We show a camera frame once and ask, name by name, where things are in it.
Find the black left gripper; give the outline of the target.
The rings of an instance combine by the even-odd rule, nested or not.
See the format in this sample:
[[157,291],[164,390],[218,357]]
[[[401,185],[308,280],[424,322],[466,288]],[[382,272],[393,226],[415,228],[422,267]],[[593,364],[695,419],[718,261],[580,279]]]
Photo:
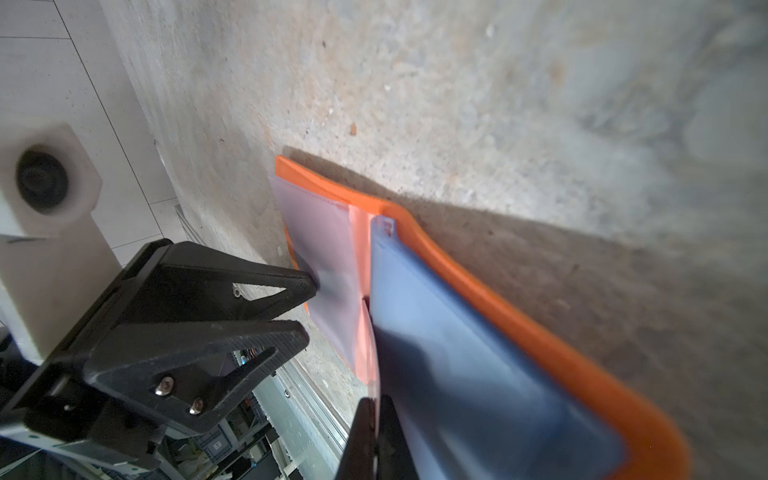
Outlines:
[[[150,242],[50,359],[35,367],[3,356],[12,386],[1,437],[120,473],[156,470],[168,427],[208,432],[308,346],[299,322],[274,319],[316,293],[301,270],[190,241]],[[253,348],[257,357],[225,376],[202,366]]]

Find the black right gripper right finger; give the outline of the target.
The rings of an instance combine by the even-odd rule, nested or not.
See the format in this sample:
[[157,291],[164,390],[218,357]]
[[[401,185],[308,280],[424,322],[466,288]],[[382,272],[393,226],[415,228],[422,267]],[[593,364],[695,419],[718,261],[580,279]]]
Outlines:
[[383,395],[380,400],[376,478],[419,479],[394,402],[388,395]]

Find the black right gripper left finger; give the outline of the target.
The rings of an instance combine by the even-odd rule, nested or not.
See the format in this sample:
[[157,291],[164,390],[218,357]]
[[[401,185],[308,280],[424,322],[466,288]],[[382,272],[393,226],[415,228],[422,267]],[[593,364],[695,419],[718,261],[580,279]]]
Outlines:
[[375,402],[363,398],[358,403],[336,480],[373,480],[376,450]]

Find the orange card holder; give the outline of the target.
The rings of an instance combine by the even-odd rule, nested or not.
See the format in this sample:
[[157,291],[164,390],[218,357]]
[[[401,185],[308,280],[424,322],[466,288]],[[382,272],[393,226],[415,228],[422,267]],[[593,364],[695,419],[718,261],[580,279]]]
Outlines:
[[392,398],[419,479],[686,479],[672,421],[491,290],[402,206],[280,156],[270,179],[311,320]]

